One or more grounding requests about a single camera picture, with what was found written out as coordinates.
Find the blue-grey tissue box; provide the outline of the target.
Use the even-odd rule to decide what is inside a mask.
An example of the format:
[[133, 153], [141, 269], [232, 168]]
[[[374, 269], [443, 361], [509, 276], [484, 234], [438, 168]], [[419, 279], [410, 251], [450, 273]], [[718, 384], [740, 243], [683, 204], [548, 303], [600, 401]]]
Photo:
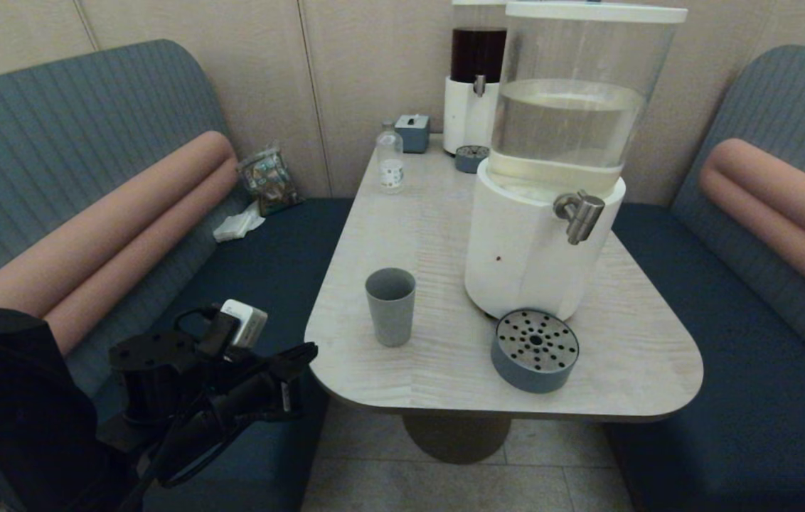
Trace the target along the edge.
[[402, 114], [394, 124], [402, 139], [405, 154], [423, 154], [430, 145], [430, 116], [428, 114]]

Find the dark drink dispenser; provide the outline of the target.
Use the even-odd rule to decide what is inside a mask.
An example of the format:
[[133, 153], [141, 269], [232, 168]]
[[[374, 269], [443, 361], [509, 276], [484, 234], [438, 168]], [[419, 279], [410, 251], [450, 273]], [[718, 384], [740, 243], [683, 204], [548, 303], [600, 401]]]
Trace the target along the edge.
[[[490, 146], [506, 49], [507, 0], [452, 0], [450, 73], [444, 90], [444, 150]], [[475, 75], [485, 94], [473, 91]]]

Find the pink bolster cushion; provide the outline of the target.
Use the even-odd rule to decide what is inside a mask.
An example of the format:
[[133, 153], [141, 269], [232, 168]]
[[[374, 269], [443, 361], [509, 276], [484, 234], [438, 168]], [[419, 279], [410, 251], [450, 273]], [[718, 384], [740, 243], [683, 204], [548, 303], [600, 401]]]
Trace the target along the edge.
[[702, 194], [805, 278], [805, 172], [741, 139], [711, 150]]
[[0, 310], [45, 321], [70, 354], [233, 191], [236, 166], [223, 134], [195, 137], [0, 267]]

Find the small blue drip tray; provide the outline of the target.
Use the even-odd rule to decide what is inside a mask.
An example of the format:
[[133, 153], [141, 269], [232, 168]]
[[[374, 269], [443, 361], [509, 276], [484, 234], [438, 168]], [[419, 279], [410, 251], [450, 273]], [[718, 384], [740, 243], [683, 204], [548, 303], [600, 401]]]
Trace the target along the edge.
[[481, 162], [487, 159], [490, 148], [481, 145], [459, 146], [454, 153], [454, 167], [458, 172], [475, 174]]

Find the large steel dispenser tap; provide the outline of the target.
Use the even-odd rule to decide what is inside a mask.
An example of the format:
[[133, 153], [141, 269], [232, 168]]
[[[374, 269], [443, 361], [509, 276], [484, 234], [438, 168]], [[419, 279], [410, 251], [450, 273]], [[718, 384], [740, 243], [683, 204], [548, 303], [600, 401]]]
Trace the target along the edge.
[[605, 208], [605, 202], [580, 189], [575, 193], [559, 195], [553, 201], [553, 214], [567, 220], [567, 241], [571, 245], [585, 242], [597, 224]]

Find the blue upholstered bench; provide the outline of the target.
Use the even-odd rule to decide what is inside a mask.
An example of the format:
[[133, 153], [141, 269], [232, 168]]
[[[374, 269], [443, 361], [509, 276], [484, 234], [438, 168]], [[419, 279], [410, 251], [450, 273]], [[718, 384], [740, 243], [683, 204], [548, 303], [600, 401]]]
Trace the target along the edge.
[[626, 204], [614, 224], [704, 367], [669, 418], [604, 426], [636, 512], [805, 512], [805, 277], [702, 194], [731, 139], [805, 172], [805, 46], [740, 73], [670, 207]]
[[[0, 75], [0, 266], [207, 131], [229, 133], [223, 108], [171, 40]], [[259, 354], [302, 343], [353, 204], [308, 198], [237, 242], [215, 242], [214, 227], [246, 204], [234, 188], [68, 357], [101, 419], [123, 405], [109, 347], [169, 329], [192, 307], [239, 299], [268, 312]], [[301, 418], [256, 422], [194, 479], [152, 487], [146, 512], [301, 512], [329, 401], [311, 373], [301, 387]]]

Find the ribbed table pedestal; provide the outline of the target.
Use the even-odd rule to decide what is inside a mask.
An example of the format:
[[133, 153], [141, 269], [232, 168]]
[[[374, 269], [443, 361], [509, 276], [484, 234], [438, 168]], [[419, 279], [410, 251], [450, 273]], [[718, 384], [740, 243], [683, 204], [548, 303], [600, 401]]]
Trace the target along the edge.
[[403, 427], [428, 456], [448, 464], [477, 464], [506, 443], [512, 420], [502, 417], [403, 415]]

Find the large clear water dispenser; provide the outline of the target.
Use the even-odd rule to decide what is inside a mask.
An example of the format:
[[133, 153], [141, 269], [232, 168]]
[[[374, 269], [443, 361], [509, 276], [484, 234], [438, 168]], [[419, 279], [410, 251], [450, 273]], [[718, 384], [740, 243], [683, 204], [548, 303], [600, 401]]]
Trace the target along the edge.
[[[464, 286], [490, 317], [533, 309], [565, 320], [582, 301], [626, 197], [622, 171], [682, 23], [506, 20]], [[571, 245], [553, 201], [580, 189], [605, 208], [588, 239]]]

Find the white dispenser lid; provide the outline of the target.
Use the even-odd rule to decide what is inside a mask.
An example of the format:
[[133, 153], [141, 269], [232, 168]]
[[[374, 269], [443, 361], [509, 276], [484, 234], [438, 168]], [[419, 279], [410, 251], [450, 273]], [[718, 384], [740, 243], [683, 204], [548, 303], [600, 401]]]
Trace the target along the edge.
[[562, 21], [679, 25], [688, 18], [688, 10], [647, 6], [647, 4], [580, 2], [578, 0], [529, 2], [529, 0], [525, 0], [507, 3], [506, 15], [514, 18]]

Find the large blue drip tray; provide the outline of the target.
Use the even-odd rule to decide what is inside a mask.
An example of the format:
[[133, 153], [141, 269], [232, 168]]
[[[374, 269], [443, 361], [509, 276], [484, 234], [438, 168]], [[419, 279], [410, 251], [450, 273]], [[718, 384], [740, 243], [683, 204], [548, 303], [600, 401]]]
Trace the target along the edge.
[[490, 354], [498, 375], [513, 387], [551, 393], [565, 385], [580, 347], [575, 332], [555, 315], [521, 309], [500, 318]]

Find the small clear bottle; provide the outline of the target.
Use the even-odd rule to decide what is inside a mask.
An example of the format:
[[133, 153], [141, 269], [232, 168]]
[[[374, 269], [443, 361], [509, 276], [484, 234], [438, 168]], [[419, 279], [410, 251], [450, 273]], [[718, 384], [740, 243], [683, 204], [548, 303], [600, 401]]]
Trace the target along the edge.
[[382, 130], [375, 140], [375, 152], [380, 190], [386, 194], [399, 193], [405, 179], [405, 159], [403, 139], [395, 131], [393, 119], [383, 121]]

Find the patterned snack bag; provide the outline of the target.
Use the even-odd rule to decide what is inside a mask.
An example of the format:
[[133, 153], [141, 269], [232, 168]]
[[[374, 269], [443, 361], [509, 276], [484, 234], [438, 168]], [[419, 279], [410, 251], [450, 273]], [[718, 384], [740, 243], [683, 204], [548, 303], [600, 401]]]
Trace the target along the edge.
[[243, 187], [257, 202], [260, 217], [266, 218], [305, 202], [276, 144], [241, 160], [237, 172]]

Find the crumpled white tissue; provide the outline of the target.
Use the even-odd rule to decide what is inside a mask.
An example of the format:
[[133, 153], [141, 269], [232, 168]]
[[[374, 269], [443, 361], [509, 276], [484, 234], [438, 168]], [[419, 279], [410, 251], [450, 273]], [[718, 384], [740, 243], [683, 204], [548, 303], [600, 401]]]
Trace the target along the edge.
[[259, 201], [253, 201], [242, 213], [225, 218], [212, 234], [217, 243], [240, 240], [262, 226], [264, 221], [265, 218], [260, 215]]

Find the grey plastic cup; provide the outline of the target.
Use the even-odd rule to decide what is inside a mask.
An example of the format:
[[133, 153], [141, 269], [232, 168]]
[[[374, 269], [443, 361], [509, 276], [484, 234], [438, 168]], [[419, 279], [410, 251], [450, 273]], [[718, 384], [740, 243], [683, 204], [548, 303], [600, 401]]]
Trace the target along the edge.
[[415, 315], [416, 281], [403, 269], [386, 267], [366, 280], [366, 297], [375, 337], [382, 346], [408, 343]]

